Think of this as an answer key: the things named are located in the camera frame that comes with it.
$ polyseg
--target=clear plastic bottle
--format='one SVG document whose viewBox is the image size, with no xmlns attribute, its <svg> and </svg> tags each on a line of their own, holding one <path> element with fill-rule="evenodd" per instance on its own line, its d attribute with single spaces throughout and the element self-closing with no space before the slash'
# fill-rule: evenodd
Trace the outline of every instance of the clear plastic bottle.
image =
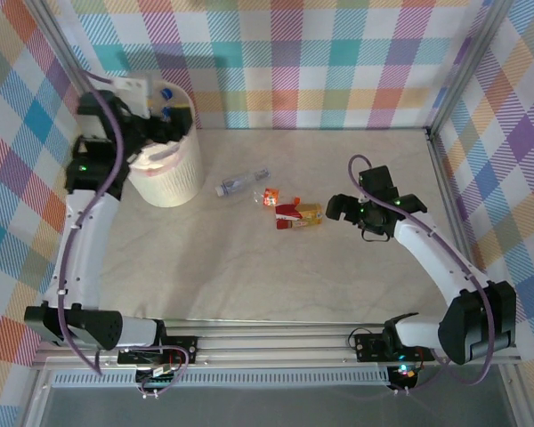
<svg viewBox="0 0 534 427">
<path fill-rule="evenodd" d="M 227 180 L 223 180 L 221 185 L 215 187 L 215 192 L 219 197 L 228 196 L 237 191 L 248 187 L 259 181 L 266 180 L 271 176 L 269 169 L 266 167 L 257 172 L 242 173 L 240 175 L 233 176 Z"/>
<path fill-rule="evenodd" d="M 276 205 L 298 205 L 301 203 L 299 197 L 291 197 L 279 189 L 265 189 L 265 191 L 253 192 L 253 199 L 258 205 L 276 206 Z"/>
</svg>

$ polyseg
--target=black bracket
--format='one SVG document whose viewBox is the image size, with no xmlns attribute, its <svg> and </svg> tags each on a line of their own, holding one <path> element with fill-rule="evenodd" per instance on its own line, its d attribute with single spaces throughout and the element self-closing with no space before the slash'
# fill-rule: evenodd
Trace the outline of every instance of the black bracket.
<svg viewBox="0 0 534 427">
<path fill-rule="evenodd" d="M 185 349 L 190 358 L 189 364 L 196 362 L 196 356 L 198 354 L 198 338 L 197 336 L 162 336 L 160 339 L 160 345 L 175 345 Z M 138 367 L 155 367 L 158 365 L 164 365 L 171 360 L 175 364 L 180 364 L 181 355 L 175 350 L 121 350 L 118 353 L 117 364 L 118 365 L 136 365 Z"/>
<path fill-rule="evenodd" d="M 359 362 L 424 362 L 434 361 L 433 354 L 424 347 L 404 347 L 396 352 L 396 359 L 388 355 L 382 334 L 356 334 L 354 349 Z"/>
</svg>

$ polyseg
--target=white bucket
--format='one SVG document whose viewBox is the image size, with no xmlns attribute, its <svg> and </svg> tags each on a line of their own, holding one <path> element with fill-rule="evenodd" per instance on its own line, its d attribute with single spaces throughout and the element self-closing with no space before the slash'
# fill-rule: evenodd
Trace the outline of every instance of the white bucket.
<svg viewBox="0 0 534 427">
<path fill-rule="evenodd" d="M 165 144 L 148 147 L 130 164 L 128 179 L 148 203 L 158 207 L 182 205 L 198 194 L 204 184 L 204 169 L 196 135 L 196 112 L 190 96 L 179 86 L 165 81 L 153 83 L 152 108 L 160 111 L 166 101 L 160 91 L 169 88 L 173 93 L 174 104 L 189 104 L 192 114 L 192 127 L 182 138 L 175 153 L 167 156 Z M 148 161 L 148 156 L 161 153 L 157 161 Z"/>
</svg>

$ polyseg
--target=plaid backdrop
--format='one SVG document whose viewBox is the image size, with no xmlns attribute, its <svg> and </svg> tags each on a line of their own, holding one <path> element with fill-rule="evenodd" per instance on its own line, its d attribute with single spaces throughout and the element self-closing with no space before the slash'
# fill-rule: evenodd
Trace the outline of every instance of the plaid backdrop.
<svg viewBox="0 0 534 427">
<path fill-rule="evenodd" d="M 516 286 L 534 386 L 534 0 L 516 0 L 441 137 L 477 264 Z"/>
<path fill-rule="evenodd" d="M 206 128 L 431 122 L 492 0 L 48 0 L 84 68 L 149 71 Z"/>
<path fill-rule="evenodd" d="M 22 0 L 0 1 L 0 426 L 13 424 L 39 343 L 23 316 L 57 256 L 76 102 Z"/>
</svg>

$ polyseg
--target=floor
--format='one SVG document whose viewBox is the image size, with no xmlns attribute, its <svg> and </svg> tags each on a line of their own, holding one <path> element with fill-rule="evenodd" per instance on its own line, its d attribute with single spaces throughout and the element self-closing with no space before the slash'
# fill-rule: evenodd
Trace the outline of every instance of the floor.
<svg viewBox="0 0 534 427">
<path fill-rule="evenodd" d="M 349 222 L 276 230 L 252 192 L 219 198 L 214 186 L 268 166 L 270 187 L 307 203 L 356 195 L 346 166 L 363 153 L 388 165 L 449 234 L 421 131 L 198 131 L 206 181 L 185 205 L 158 208 L 130 182 L 112 225 L 101 306 L 153 318 L 369 321 L 442 313 L 432 280 L 395 241 L 366 243 Z M 363 164 L 355 170 L 361 170 Z"/>
</svg>

